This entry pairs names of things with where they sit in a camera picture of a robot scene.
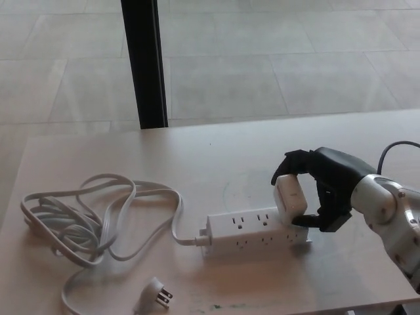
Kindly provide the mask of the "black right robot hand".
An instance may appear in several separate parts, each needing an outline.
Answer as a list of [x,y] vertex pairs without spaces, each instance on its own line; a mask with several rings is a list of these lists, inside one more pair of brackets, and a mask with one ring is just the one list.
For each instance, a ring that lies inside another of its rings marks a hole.
[[316,215],[295,217],[292,224],[336,232],[351,218],[350,198],[355,187],[364,177],[375,174],[375,169],[358,157],[331,148],[295,150],[285,153],[271,184],[281,175],[300,174],[309,174],[316,180],[320,208]]

